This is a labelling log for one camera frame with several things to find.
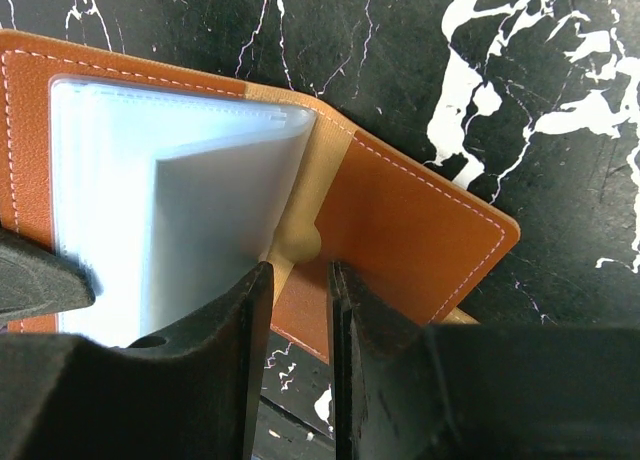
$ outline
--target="card holder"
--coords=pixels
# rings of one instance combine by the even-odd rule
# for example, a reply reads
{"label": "card holder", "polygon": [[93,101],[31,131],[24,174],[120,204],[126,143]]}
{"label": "card holder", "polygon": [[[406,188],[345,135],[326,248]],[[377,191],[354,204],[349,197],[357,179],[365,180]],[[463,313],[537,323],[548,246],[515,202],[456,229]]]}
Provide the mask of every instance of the card holder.
{"label": "card holder", "polygon": [[96,292],[58,331],[120,347],[267,254],[316,116],[79,77],[52,83],[50,111],[55,251]]}
{"label": "card holder", "polygon": [[[314,112],[315,126],[267,259],[276,274],[272,328],[325,361],[328,261],[353,264],[376,293],[424,324],[443,320],[519,238],[511,218],[316,98],[22,32],[0,32],[0,46],[6,123],[0,131],[0,158],[6,159],[0,161],[0,220],[49,248],[54,246],[49,96],[61,76]],[[10,328],[57,327],[50,316]]]}

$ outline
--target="wallet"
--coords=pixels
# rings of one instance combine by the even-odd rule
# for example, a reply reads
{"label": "wallet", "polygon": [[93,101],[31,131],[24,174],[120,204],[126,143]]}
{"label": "wallet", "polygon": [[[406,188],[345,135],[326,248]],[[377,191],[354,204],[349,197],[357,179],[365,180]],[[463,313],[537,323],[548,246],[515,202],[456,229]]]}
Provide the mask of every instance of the wallet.
{"label": "wallet", "polygon": [[[50,250],[56,79],[123,82],[314,112],[266,258],[275,273],[272,329],[325,362],[329,262],[352,265],[374,293],[419,325],[465,322],[471,320],[455,307],[518,241],[513,219],[315,97],[11,30],[0,32],[0,46],[0,221]],[[116,188],[115,194],[127,195],[126,186]],[[120,213],[126,223],[127,211]],[[56,316],[47,315],[11,322],[9,329],[57,327]]]}

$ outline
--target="black marble surface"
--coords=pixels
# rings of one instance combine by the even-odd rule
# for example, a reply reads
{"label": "black marble surface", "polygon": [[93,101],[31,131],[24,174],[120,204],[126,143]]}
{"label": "black marble surface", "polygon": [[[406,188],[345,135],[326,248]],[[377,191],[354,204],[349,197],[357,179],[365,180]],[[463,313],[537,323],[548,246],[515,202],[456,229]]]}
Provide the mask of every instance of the black marble surface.
{"label": "black marble surface", "polygon": [[[0,0],[0,22],[317,95],[520,223],[468,313],[636,326],[638,1]],[[328,370],[296,355],[266,395],[322,430]]]}

